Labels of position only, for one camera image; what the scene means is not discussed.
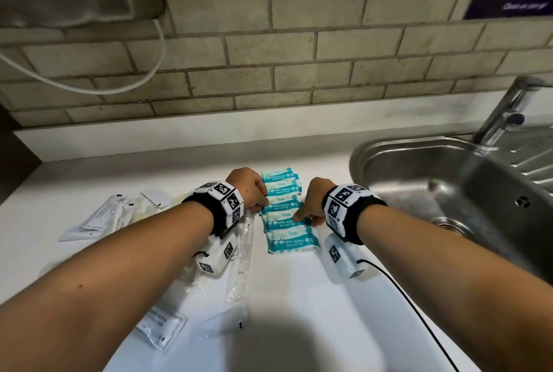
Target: faucet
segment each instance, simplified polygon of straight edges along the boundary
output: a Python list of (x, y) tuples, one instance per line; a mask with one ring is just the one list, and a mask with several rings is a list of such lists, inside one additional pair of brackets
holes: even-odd
[(540, 78), (517, 76), (480, 130), (474, 134), (472, 142), (482, 146), (493, 146), (505, 131), (522, 126), (526, 121), (522, 110), (537, 91), (548, 87), (550, 85)]

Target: stainless steel sink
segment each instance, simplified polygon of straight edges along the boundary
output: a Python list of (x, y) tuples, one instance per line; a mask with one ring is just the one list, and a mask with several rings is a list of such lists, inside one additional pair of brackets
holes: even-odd
[(485, 148), (468, 136), (364, 145), (353, 180), (553, 285), (553, 129), (508, 132)]

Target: teal wipes package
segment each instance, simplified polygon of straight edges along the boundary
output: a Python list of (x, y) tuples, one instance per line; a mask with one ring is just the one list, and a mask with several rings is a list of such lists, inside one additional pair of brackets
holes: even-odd
[(267, 232), (266, 238), (270, 254), (319, 249), (317, 232), (310, 226), (302, 225)]
[(288, 178), (282, 181), (265, 183), (267, 187), (267, 197), (280, 196), (290, 193), (301, 193), (301, 181), (295, 178)]
[(273, 183), (275, 181), (282, 181), (288, 178), (295, 178), (299, 180), (300, 177), (292, 171), (292, 168), (273, 169), (273, 171), (265, 171), (261, 173), (261, 179), (264, 183)]
[(282, 210), (295, 210), (301, 206), (304, 200), (300, 192), (269, 196), (268, 199), (269, 205), (261, 210), (261, 214), (280, 212)]
[(274, 231), (277, 229), (294, 228), (295, 226), (311, 226), (311, 219), (305, 218), (300, 222), (294, 222), (292, 216), (296, 210), (285, 210), (282, 212), (269, 212), (263, 215), (263, 226), (266, 232)]

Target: white cable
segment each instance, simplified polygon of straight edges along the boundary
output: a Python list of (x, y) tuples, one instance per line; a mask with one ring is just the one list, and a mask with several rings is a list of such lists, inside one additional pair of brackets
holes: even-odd
[(23, 66), (17, 64), (16, 62), (11, 60), (10, 58), (4, 56), (2, 53), (0, 53), (0, 59), (5, 61), (8, 65), (16, 68), (17, 70), (20, 70), (24, 74), (31, 76), (32, 78), (38, 79), (39, 81), (45, 82), (45, 83), (53, 85), (53, 86), (57, 86), (58, 88), (61, 88), (61, 89), (66, 89), (67, 91), (81, 92), (83, 94), (94, 94), (94, 95), (119, 94), (121, 92), (130, 91), (131, 89), (135, 89), (135, 88), (138, 88), (141, 85), (144, 85), (146, 82), (148, 82), (155, 75), (155, 73), (158, 71), (159, 67), (161, 66), (163, 58), (165, 57), (165, 54), (167, 53), (167, 48), (165, 46), (165, 36), (163, 35), (162, 27), (159, 26), (159, 22), (158, 22), (157, 19), (154, 20), (154, 24), (155, 24), (156, 30), (158, 31), (158, 34), (159, 34), (159, 40), (161, 41), (161, 44), (162, 44), (162, 51), (159, 54), (159, 60), (156, 63), (156, 66), (154, 66), (154, 68), (151, 71), (149, 71), (148, 74), (145, 75), (140, 81), (137, 81), (137, 82), (135, 82), (134, 84), (131, 84), (131, 85), (123, 86), (121, 88), (104, 89), (104, 90), (100, 89), (100, 90), (98, 90), (98, 89), (77, 88), (75, 86), (64, 85), (64, 84), (56, 82), (56, 81), (54, 81), (50, 78), (46, 78), (45, 76), (38, 75), (38, 73), (33, 72), (33, 71), (31, 71), (27, 68), (24, 68)]

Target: hand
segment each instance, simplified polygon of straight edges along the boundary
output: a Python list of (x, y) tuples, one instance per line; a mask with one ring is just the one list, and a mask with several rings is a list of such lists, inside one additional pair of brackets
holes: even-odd
[(261, 210), (269, 205), (267, 187), (261, 176), (250, 168), (239, 168), (227, 177), (227, 183), (235, 186), (244, 199), (246, 209)]
[(326, 222), (325, 212), (322, 210), (322, 200), (331, 188), (336, 187), (327, 178), (315, 177), (309, 183), (308, 193), (303, 205), (294, 214), (294, 221), (300, 222), (303, 218), (311, 217), (313, 226), (319, 226)]

